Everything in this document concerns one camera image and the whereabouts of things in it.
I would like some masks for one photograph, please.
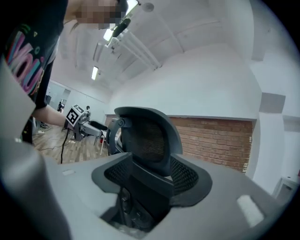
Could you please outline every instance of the person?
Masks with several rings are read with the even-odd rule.
[[[90,106],[86,106],[86,111],[89,112],[89,116],[90,116]]]
[[[62,104],[61,102],[58,104],[58,108],[57,108],[57,111],[61,113],[61,109],[62,109]]]
[[[64,126],[65,116],[45,101],[64,23],[76,20],[73,28],[81,23],[91,23],[103,29],[110,23],[119,23],[126,15],[128,4],[126,0],[32,2],[22,1],[22,5],[13,8],[14,13],[20,13],[20,17],[13,17],[12,23],[9,23],[9,35],[3,34],[4,37],[7,35],[3,57],[15,80],[36,104],[32,117],[48,124]],[[20,6],[26,7],[26,10],[15,10]],[[22,133],[23,141],[29,143],[32,143],[32,117]]]

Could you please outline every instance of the ceiling light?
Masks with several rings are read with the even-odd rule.
[[[136,7],[136,5],[138,4],[137,0],[127,0],[128,3],[128,10],[126,12],[126,16],[132,11],[132,9],[134,9]],[[115,25],[110,25],[110,29],[107,29],[103,38],[106,41],[110,41],[113,35],[113,29],[115,28]]]
[[[127,0],[128,3],[128,10],[126,12],[126,15],[128,15],[132,9],[135,8],[135,6],[138,4],[137,0]]]
[[[97,67],[94,67],[94,68],[93,68],[93,72],[92,72],[92,79],[93,79],[93,80],[96,79],[97,71],[98,71],[98,68],[97,68]]]
[[[110,29],[107,29],[103,38],[106,40],[106,41],[109,41],[111,40],[112,38],[112,34],[113,34],[113,30],[110,30]]]

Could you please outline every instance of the headrest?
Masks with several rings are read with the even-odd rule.
[[[122,147],[133,159],[162,176],[170,175],[170,155],[182,154],[180,136],[164,113],[142,107],[119,107],[115,113],[130,121],[122,127]]]

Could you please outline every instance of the cable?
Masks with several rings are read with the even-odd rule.
[[[68,129],[67,129],[67,134],[66,134],[65,141],[64,141],[64,143],[62,144],[62,150],[61,150],[61,154],[60,154],[60,164],[62,164],[62,153],[64,152],[64,147],[65,147],[65,143],[66,143],[67,137],[68,137],[68,135],[69,135],[69,132],[70,132],[70,129],[68,128]]]
[[[55,147],[53,147],[53,148],[45,148],[45,149],[38,149],[39,151],[44,151],[44,150],[47,150],[47,149],[55,149],[55,148],[60,148],[60,147],[62,147],[62,145],[61,146],[55,146]]]
[[[53,129],[53,128],[51,127],[51,128],[47,128],[47,130],[40,130],[40,131],[42,131],[42,132],[47,132],[47,131],[49,131],[49,130],[51,130],[51,129]]]

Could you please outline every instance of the ceiling beam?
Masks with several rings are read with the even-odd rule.
[[[122,41],[118,40],[118,42],[120,43],[121,46],[125,47],[128,51],[130,51],[134,56],[136,56],[139,60],[141,60],[148,68],[151,68],[152,70],[155,70],[155,68],[149,64],[148,62],[146,62],[141,56],[139,56],[138,54],[136,54],[134,51],[132,51],[129,47],[126,46],[126,44],[124,44]]]
[[[125,42],[132,48],[134,49],[138,54],[140,54],[141,57],[143,57],[143,59],[149,63],[150,65],[152,65],[151,61],[147,58],[147,56],[136,46],[134,45],[130,39],[125,39]]]
[[[156,57],[151,53],[151,51],[138,39],[131,31],[129,32],[131,38],[137,42],[137,44],[152,58],[157,67],[161,68],[162,64],[156,59]]]
[[[157,19],[162,23],[162,25],[165,27],[165,29],[169,32],[171,35],[171,38],[174,40],[174,43],[177,45],[178,49],[184,53],[184,49],[182,45],[180,44],[179,40],[175,37],[172,30],[169,28],[168,24],[165,22],[165,20],[159,15],[156,11],[153,11],[153,13],[156,15]]]

